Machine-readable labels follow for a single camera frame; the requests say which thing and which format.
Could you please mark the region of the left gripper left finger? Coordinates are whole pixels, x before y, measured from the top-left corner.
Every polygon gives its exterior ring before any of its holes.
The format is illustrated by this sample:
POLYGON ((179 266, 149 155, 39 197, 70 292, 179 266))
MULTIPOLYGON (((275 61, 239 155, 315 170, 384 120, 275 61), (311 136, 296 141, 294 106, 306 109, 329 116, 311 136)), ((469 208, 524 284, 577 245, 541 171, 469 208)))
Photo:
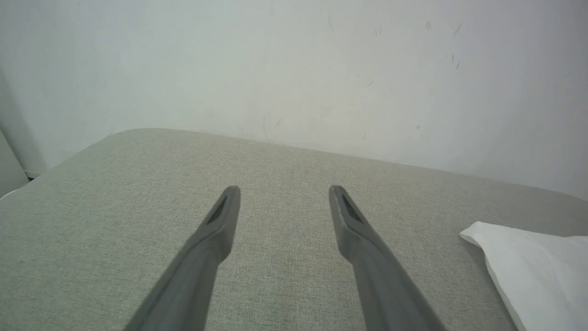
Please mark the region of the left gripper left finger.
POLYGON ((229 256, 241 206, 228 186, 126 325, 127 331, 203 331, 219 265, 229 256))

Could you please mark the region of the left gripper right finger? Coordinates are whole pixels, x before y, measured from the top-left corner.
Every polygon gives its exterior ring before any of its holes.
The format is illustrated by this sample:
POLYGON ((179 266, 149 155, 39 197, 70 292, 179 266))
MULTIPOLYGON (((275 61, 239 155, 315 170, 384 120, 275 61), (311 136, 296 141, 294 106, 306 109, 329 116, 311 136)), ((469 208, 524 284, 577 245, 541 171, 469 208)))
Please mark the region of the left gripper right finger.
POLYGON ((338 249, 353 267, 366 330, 445 330, 344 187, 330 187, 329 203, 338 249))

